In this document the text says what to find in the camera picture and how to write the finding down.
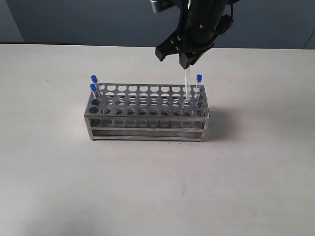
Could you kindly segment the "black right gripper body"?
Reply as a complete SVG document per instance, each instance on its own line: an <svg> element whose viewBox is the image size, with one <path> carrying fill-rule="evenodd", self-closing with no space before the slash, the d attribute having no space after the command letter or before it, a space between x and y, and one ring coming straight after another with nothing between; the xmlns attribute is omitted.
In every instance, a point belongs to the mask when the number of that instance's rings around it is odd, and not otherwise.
<svg viewBox="0 0 315 236"><path fill-rule="evenodd" d="M189 0L177 31L183 49L208 48L232 24L232 1Z"/></svg>

